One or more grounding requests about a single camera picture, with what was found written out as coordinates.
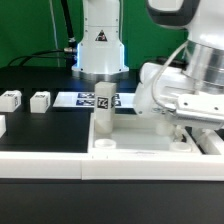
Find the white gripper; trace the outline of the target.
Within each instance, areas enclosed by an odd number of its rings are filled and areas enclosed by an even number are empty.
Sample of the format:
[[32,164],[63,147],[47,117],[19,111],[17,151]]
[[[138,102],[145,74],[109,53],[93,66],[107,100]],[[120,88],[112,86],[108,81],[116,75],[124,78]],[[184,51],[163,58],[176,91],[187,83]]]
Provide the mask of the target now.
[[167,111],[165,118],[176,125],[220,130],[224,129],[224,95],[200,93],[182,94],[174,111]]

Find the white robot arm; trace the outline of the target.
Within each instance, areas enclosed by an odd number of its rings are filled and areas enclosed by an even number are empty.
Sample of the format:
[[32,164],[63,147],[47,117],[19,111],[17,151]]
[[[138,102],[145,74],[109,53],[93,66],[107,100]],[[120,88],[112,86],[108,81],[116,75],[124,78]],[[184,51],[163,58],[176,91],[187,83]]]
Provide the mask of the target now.
[[111,77],[140,69],[135,112],[173,124],[224,128],[224,0],[83,0],[72,71]]

